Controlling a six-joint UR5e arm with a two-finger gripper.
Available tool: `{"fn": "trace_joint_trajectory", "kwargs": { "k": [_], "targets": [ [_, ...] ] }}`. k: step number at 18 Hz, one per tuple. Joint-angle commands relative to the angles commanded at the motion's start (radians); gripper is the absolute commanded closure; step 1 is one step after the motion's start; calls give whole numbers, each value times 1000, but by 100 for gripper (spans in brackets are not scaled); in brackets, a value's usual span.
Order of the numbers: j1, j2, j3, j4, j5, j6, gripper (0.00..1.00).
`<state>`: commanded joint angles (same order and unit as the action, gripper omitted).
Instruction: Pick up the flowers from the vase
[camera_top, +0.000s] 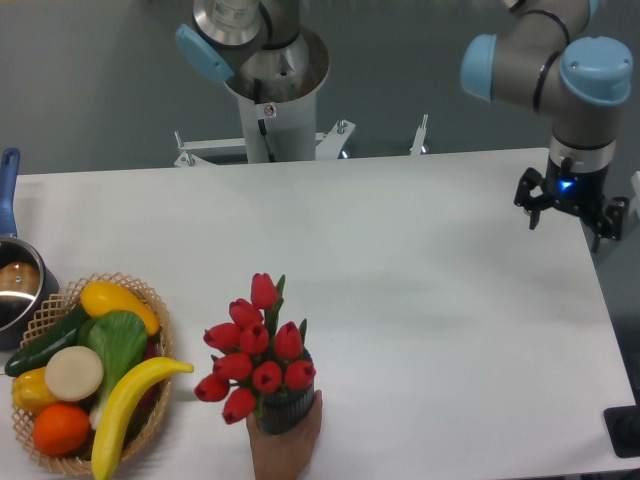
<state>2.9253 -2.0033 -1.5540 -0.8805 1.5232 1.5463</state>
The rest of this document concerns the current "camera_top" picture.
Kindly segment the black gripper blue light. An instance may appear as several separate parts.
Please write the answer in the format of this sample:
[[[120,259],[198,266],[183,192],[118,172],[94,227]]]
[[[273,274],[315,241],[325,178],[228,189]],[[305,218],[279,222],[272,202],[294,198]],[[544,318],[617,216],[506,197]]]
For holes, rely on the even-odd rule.
[[[597,252],[603,240],[623,238],[630,207],[628,197],[604,198],[603,188],[609,166],[587,172],[563,172],[548,159],[545,178],[534,168],[527,168],[518,182],[514,204],[529,216],[529,229],[534,230],[542,211],[549,208],[583,217],[592,232],[589,247]]]

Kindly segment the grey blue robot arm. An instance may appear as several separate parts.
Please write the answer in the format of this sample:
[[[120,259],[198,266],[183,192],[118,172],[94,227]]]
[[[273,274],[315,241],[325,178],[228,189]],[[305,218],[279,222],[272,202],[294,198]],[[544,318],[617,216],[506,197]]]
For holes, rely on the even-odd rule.
[[[596,240],[622,237],[629,202],[603,188],[631,92],[633,58],[621,42],[587,37],[595,1],[511,1],[504,37],[467,47],[462,89],[553,121],[544,172],[528,169],[514,202],[536,226],[556,209],[576,216]],[[175,41],[184,59],[235,96],[252,163],[332,158],[346,137],[316,136],[316,95],[329,71],[321,38],[300,22],[296,1],[197,1]]]

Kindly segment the bare human hand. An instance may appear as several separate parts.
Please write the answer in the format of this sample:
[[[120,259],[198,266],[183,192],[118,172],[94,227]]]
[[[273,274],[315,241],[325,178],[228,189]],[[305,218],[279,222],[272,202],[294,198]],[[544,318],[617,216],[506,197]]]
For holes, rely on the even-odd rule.
[[[298,479],[310,465],[323,419],[323,392],[317,390],[307,415],[281,435],[262,432],[253,413],[246,418],[254,478]]]

